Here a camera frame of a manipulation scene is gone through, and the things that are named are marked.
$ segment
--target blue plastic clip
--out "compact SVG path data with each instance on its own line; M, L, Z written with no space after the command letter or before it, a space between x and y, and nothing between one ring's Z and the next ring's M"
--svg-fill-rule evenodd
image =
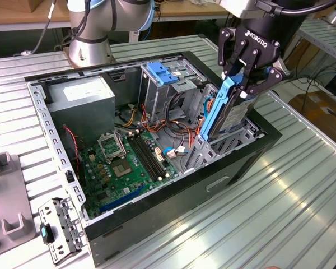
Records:
M168 68L160 62L147 63L147 69L161 85L167 85L178 81L178 78L173 76L168 71Z
M210 111L206 121L203 124L202 130L200 130L200 136L205 140L208 141L209 139L209 132L212 129L214 121L219 116L221 109L228 103L229 101L229 93L230 89L241 83L242 75L236 75L233 77L227 77L216 97L212 110Z

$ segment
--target label sticker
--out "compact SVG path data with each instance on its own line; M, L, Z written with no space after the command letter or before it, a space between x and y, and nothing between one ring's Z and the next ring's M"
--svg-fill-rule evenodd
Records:
M68 101L75 101L104 93L100 80L65 87L63 92Z
M178 152L181 152L181 153L183 153L184 150L185 150L185 147L184 147L184 146L179 146L179 147L177 148L177 151L178 151Z
M181 76L181 73L179 71L177 71L177 72L173 72L172 75L175 76L175 77L178 77L178 76Z
M226 117L222 127L220 128L220 132L230 129L238 125L243 117L245 116L246 112L248 111L248 106L254 101L254 99L245 101L240 105L234 106L230 112L228 117Z

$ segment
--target table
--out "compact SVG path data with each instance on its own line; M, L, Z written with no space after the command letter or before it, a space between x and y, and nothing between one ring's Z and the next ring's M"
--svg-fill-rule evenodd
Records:
M112 50L118 61L190 50L222 72L217 47L196 35ZM20 156L38 232L38 207L65 192L23 77L70 68L62 52L0 59L0 152ZM283 136L247 175L100 268L333 268L336 144L271 92L255 108ZM50 265L39 234L0 255L0 268ZM57 268L93 269L87 246Z
M324 20L305 20L297 35L336 59L336 26Z
M43 29L52 0L44 0L33 13L23 13L0 8L0 31ZM189 21L226 18L228 12L217 4L197 6L183 0L166 1L161 5L161 16L157 12L153 21ZM71 27L66 0L57 0L49 28ZM138 41L139 33L130 32L129 41Z

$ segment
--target side panel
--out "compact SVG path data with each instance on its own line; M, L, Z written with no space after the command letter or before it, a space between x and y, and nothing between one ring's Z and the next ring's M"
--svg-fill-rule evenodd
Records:
M230 185L230 181L235 178L235 175L238 174L241 168L249 160L257 160L265 149L245 156L155 207L117 226L112 231L90 241L89 244L95 266L99 266L113 258L131 245L137 244L161 227L227 188Z
M267 134L196 173L85 228L95 266L148 237L237 182L281 137L255 110L249 119Z

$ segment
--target red wire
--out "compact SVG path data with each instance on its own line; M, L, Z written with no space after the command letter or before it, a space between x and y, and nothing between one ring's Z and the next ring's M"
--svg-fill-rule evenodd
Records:
M76 139L74 137L74 134L73 132L67 128L66 126L63 126L63 128L70 133L70 135L72 136L72 139L73 139L73 143L74 143L74 150L76 152L76 161L77 161L77 172L78 172L78 166L80 165L80 161L78 160L78 147L77 147L77 142L76 142Z

